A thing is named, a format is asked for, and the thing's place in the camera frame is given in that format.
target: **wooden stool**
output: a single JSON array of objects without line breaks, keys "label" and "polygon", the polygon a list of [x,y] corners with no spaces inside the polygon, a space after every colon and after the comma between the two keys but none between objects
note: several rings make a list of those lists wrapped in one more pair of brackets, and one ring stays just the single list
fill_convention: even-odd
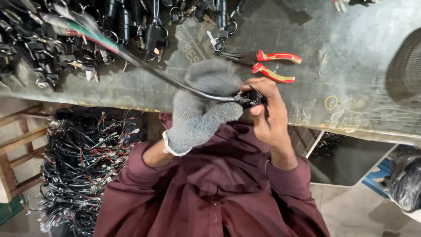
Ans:
[{"label": "wooden stool", "polygon": [[[14,197],[22,194],[24,191],[40,183],[42,180],[42,174],[39,173],[22,183],[15,184],[15,177],[12,170],[12,168],[21,165],[32,158],[42,157],[41,154],[45,151],[45,146],[34,150],[32,141],[46,135],[48,125],[30,132],[28,130],[27,123],[27,117],[43,119],[50,118],[50,115],[48,114],[39,113],[41,110],[43,110],[43,105],[39,104],[17,113],[13,113],[4,118],[0,118],[0,127],[19,121],[23,132],[23,135],[0,144],[0,183],[3,185],[3,190],[0,186],[0,202],[2,203],[9,203]],[[14,150],[22,145],[26,146],[28,153],[16,158],[13,161],[9,161],[6,152]]]}]

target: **workbench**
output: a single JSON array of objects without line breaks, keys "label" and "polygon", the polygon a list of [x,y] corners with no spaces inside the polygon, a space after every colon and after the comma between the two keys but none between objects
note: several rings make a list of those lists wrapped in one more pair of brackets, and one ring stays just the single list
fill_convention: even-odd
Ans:
[{"label": "workbench", "polygon": [[[264,63],[294,83],[278,84],[289,113],[289,123],[342,133],[368,140],[421,143],[420,109],[403,106],[386,79],[388,66],[405,38],[421,27],[421,1],[384,0],[381,4],[347,6],[337,12],[331,0],[266,0],[242,15],[239,31],[226,41],[226,51],[288,52],[303,59],[301,65]],[[214,27],[188,18],[169,30],[169,48],[154,63],[183,80],[191,64],[214,57],[206,34]],[[19,63],[17,80],[5,80],[12,91],[0,87],[0,96],[110,106],[143,111],[171,112],[177,91],[141,68],[124,62],[99,67],[100,82],[84,74],[61,75],[56,92],[38,88],[34,73]],[[251,69],[242,67],[244,80]]]}]

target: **person's right hand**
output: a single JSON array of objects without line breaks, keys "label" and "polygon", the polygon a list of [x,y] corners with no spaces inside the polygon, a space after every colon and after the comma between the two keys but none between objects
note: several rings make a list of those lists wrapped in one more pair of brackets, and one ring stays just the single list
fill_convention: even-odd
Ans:
[{"label": "person's right hand", "polygon": [[250,108],[256,137],[271,146],[272,164],[275,167],[282,170],[295,169],[298,163],[288,135],[288,114],[276,83],[267,78],[251,78],[240,90],[251,90],[250,86],[267,98],[266,107],[256,105]]}]

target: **floor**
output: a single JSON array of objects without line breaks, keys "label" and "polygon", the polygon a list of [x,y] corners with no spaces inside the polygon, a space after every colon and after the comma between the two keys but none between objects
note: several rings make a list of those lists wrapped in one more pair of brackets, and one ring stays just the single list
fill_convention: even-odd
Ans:
[{"label": "floor", "polygon": [[[24,105],[25,101],[13,99],[12,104]],[[13,126],[7,131],[0,129],[0,142],[4,136],[10,136],[16,129]],[[17,179],[39,171],[39,160],[15,170]],[[316,204],[332,237],[418,237],[421,223],[401,213],[397,205],[385,200],[369,188],[359,184],[352,188],[310,186]],[[36,186],[24,193],[31,195],[31,205],[36,207],[39,187]],[[7,223],[0,226],[1,237],[43,237],[48,236],[39,229],[38,213],[26,215],[23,210]]]}]

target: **glove cuff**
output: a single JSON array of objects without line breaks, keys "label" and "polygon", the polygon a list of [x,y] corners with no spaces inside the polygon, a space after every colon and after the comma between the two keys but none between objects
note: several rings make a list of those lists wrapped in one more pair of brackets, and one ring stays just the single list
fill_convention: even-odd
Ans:
[{"label": "glove cuff", "polygon": [[170,145],[168,144],[169,143],[169,139],[168,139],[168,136],[167,136],[167,132],[168,132],[168,130],[166,130],[165,132],[162,133],[162,137],[164,138],[164,144],[165,144],[164,145],[164,150],[163,150],[164,153],[171,153],[171,154],[173,154],[175,156],[184,156],[185,154],[187,154],[187,153],[190,152],[191,148],[188,149],[185,152],[182,152],[182,153],[177,153],[173,149],[171,149]]}]

